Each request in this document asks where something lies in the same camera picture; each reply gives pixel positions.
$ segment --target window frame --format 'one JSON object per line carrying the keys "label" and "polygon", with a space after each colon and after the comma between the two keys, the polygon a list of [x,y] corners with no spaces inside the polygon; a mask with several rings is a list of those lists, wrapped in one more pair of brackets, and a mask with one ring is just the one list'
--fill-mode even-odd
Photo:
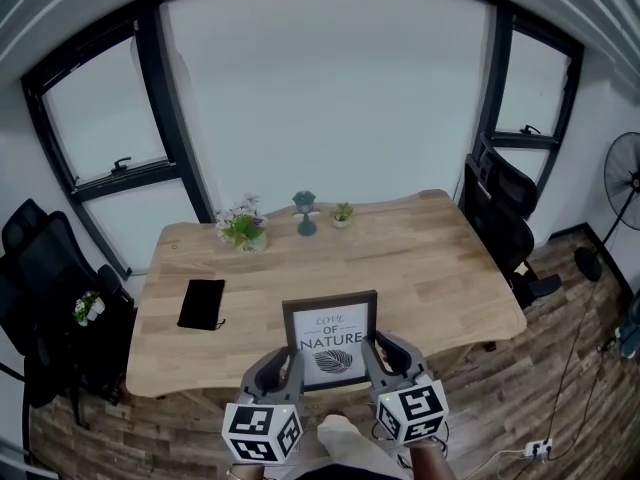
{"label": "window frame", "polygon": [[[524,134],[496,131],[507,83],[511,41],[514,31],[539,41],[569,58],[562,103],[560,104],[560,112],[552,135],[534,134],[533,132]],[[569,125],[571,111],[578,92],[583,55],[584,46],[555,25],[513,5],[507,0],[501,0],[496,9],[496,27],[487,88],[476,140],[471,153],[474,160],[480,161],[480,157],[484,153],[485,146],[480,139],[482,136],[487,137],[495,148],[548,151],[549,154],[545,160],[540,178],[536,183],[538,196],[540,196],[549,180],[549,176],[551,176],[551,171]]]}
{"label": "window frame", "polygon": [[[84,202],[136,187],[181,179],[198,220],[202,223],[215,222],[214,209],[191,145],[169,61],[160,13],[160,6],[167,1],[169,0],[136,0],[111,12],[62,43],[22,78],[23,91],[36,134],[62,191],[107,261],[125,279],[131,274],[131,269],[108,244],[84,208]],[[549,151],[538,181],[540,194],[553,169],[571,116],[584,47],[554,25],[508,0],[480,1],[495,6],[496,23],[487,86],[471,154],[476,159],[480,158],[484,147],[480,140],[483,133],[492,137],[492,144],[497,147]],[[495,131],[504,95],[514,30],[539,40],[571,58],[558,122],[551,137]],[[48,89],[74,69],[129,37],[136,38],[149,104],[167,154],[167,161],[129,168],[117,176],[111,175],[76,187],[42,97]]]}
{"label": "window frame", "polygon": [[[83,203],[125,190],[181,179],[198,220],[214,222],[213,208],[195,160],[168,64],[159,20],[159,8],[150,1],[129,4],[64,42],[22,78],[31,120],[60,188],[93,241],[123,279],[132,274],[131,268],[116,251],[116,245],[108,243]],[[78,67],[129,38],[136,40],[147,97],[167,159],[131,167],[117,174],[110,173],[76,186],[43,97]]]}

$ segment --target framed sign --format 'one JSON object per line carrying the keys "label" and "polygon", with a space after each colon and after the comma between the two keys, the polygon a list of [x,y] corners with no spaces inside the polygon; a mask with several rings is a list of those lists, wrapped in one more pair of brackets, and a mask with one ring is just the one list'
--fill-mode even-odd
{"label": "framed sign", "polygon": [[367,380],[361,342],[376,332],[375,290],[282,303],[287,342],[304,358],[304,389]]}

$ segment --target power strip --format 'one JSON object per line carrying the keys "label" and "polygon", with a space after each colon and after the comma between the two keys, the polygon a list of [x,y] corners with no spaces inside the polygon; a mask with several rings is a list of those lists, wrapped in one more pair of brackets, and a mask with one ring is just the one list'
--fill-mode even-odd
{"label": "power strip", "polygon": [[548,441],[529,441],[527,446],[524,447],[524,457],[533,457],[537,455],[538,457],[548,457],[551,453],[551,447],[553,446],[553,439],[549,439]]}

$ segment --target black office chair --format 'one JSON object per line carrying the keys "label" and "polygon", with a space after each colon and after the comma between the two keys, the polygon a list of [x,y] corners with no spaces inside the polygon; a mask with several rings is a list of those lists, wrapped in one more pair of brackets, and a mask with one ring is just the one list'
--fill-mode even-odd
{"label": "black office chair", "polygon": [[[483,143],[479,163],[467,156],[461,206],[524,309],[538,297],[558,290],[562,281],[557,274],[538,279],[526,261],[534,247],[525,218],[538,204],[535,183],[504,160],[484,137]],[[522,263],[528,269],[524,275],[515,271]]]}
{"label": "black office chair", "polygon": [[46,212],[33,199],[27,199],[2,228],[2,247],[9,252],[28,240],[47,218]]}
{"label": "black office chair", "polygon": [[28,297],[7,277],[15,268],[11,255],[0,258],[0,327],[18,353],[25,358],[25,399],[32,407],[42,407],[69,386],[71,368],[53,342],[45,342],[38,329]]}
{"label": "black office chair", "polygon": [[[42,362],[34,357],[44,357],[63,377],[71,376],[74,416],[82,424],[79,385],[117,403],[135,322],[133,299],[111,267],[104,265],[97,273],[91,268],[62,212],[47,216],[7,257],[12,266],[6,275],[28,300],[39,336],[39,356],[27,354],[25,368]],[[99,292],[106,309],[80,327],[73,309],[87,290]]]}

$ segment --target person's hand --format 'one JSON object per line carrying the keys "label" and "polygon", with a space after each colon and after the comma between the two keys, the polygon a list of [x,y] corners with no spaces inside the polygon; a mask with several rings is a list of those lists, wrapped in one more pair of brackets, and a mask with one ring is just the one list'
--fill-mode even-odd
{"label": "person's hand", "polygon": [[428,437],[424,439],[420,439],[419,441],[412,441],[411,443],[405,444],[406,448],[437,448],[438,450],[442,449],[442,446],[437,441],[433,439],[429,439]]}
{"label": "person's hand", "polygon": [[264,466],[262,464],[234,464],[227,471],[229,480],[262,480]]}

